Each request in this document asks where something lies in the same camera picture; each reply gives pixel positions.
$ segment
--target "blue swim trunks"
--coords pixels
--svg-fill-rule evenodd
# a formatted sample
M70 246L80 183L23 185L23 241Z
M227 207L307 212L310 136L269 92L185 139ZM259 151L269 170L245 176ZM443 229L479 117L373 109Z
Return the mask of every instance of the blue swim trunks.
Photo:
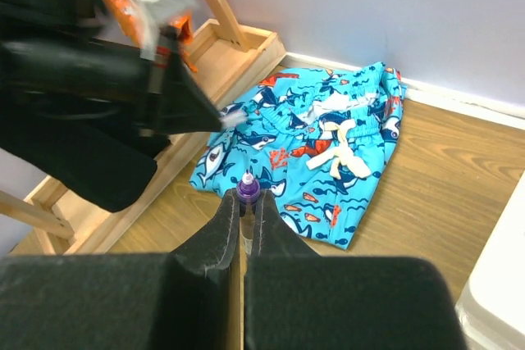
M250 170L297 234L346 249L397 144L405 90L383 63L283 70L221 110L248 121L211 135L190 183L222 197Z

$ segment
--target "small bottle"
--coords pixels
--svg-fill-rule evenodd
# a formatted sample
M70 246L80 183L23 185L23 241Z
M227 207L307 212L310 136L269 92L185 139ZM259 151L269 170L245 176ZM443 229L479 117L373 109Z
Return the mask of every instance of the small bottle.
M252 253L255 204L260 193L261 186L258 180L249 171L246 171L237 184L237 197L240 202L240 236L244 242L244 250L247 256Z

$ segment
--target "white cloth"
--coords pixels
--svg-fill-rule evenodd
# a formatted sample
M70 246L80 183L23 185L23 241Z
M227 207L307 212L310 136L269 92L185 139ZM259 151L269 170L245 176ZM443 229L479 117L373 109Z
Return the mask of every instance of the white cloth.
M337 180L341 179L339 172L339 165L346 166L354 175L358 178L367 178L372 174L367 164L361 157L354 155L354 151L348 145L348 139L346 135L349 130L353 129L356 126L355 120L348 119L345 120L340 125L337 125L334 122L325 123L325 131L337 131L337 139L339 141L339 146L327 149L325 152L312 157L306 162L306 166L313 170L319 166L322 166L329 160L332 160L330 167L330 176L336 178Z
M229 129L230 127L236 127L248 120L244 111L233 111L228 115L221 116L221 123L223 129Z

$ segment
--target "purple bottle cap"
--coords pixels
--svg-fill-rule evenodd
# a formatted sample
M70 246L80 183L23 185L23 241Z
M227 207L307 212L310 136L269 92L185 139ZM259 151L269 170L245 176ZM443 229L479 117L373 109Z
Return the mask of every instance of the purple bottle cap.
M246 171L237 184L237 197L244 203L255 202L259 198L260 193L261 186L259 185L259 181L256 180L249 171Z

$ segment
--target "wooden tray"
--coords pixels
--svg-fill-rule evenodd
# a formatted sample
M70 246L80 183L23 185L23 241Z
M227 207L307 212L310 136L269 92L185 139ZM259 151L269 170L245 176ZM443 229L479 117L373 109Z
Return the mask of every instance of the wooden tray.
M195 79L218 108L266 77L285 56L276 33L238 25L226 0L206 0L216 20L208 20L187 47L199 72ZM176 177L208 134L180 134L157 157L158 170L139 200L110 213L85 201L59 181L46 178L24 202L0 195L8 215L35 226L46 254L106 252Z

